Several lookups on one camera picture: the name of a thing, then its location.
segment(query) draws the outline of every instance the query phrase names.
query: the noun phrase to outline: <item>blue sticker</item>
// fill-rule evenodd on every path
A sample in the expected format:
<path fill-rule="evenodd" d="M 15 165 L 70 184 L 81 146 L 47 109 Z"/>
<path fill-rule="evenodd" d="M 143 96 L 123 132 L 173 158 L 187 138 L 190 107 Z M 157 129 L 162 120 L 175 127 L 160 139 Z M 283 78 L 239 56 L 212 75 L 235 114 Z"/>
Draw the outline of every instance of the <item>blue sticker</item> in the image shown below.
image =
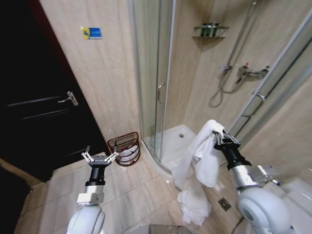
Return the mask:
<path fill-rule="evenodd" d="M 100 28 L 90 28 L 90 39 L 102 39 Z"/>
<path fill-rule="evenodd" d="M 102 39 L 100 28 L 81 27 L 81 31 L 85 39 Z"/>

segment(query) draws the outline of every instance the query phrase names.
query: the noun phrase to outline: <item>red basket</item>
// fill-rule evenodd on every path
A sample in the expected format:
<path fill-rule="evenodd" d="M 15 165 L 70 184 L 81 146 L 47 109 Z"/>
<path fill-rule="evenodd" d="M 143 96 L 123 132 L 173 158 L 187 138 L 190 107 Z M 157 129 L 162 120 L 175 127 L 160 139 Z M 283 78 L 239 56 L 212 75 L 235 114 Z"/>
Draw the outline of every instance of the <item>red basket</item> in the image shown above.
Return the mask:
<path fill-rule="evenodd" d="M 107 142 L 111 153 L 114 152 L 115 145 L 119 156 L 116 158 L 116 163 L 120 166 L 131 166 L 140 158 L 140 145 L 138 133 L 133 132 L 123 136 L 116 137 Z"/>

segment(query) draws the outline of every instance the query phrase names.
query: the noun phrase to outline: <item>shower enclosure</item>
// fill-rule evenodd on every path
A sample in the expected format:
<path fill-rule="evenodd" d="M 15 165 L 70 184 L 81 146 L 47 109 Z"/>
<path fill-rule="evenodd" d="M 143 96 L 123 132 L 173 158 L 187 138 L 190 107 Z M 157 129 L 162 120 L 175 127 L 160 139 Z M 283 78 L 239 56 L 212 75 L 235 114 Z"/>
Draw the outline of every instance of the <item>shower enclosure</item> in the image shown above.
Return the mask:
<path fill-rule="evenodd" d="M 252 137 L 252 117 L 269 108 L 265 101 L 311 42 L 311 7 L 309 0 L 129 1 L 141 138 L 164 171 L 209 119 L 239 139 Z"/>

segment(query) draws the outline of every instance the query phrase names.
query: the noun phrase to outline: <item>white towel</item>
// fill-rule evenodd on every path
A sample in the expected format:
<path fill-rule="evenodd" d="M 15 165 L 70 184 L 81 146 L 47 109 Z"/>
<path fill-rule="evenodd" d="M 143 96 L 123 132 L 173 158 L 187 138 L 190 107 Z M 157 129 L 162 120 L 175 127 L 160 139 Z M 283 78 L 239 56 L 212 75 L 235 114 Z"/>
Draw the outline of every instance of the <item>white towel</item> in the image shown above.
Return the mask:
<path fill-rule="evenodd" d="M 182 203 L 183 220 L 187 223 L 192 221 L 201 225 L 210 213 L 211 205 L 201 183 L 208 187 L 217 183 L 220 154 L 214 149 L 213 131 L 223 134 L 223 129 L 215 120 L 209 120 L 182 156 L 179 165 L 172 168 L 175 185 L 183 190 L 178 195 L 178 201 Z"/>

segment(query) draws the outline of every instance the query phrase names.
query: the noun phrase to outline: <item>black door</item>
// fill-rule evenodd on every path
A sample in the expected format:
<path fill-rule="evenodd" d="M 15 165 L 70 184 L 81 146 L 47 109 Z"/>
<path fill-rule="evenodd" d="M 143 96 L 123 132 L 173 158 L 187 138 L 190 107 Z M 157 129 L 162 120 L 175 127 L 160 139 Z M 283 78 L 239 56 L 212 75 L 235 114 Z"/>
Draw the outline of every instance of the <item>black door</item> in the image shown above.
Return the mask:
<path fill-rule="evenodd" d="M 109 151 L 39 1 L 11 2 L 1 157 L 47 181 L 54 169 L 83 159 L 88 145 L 91 154 Z"/>

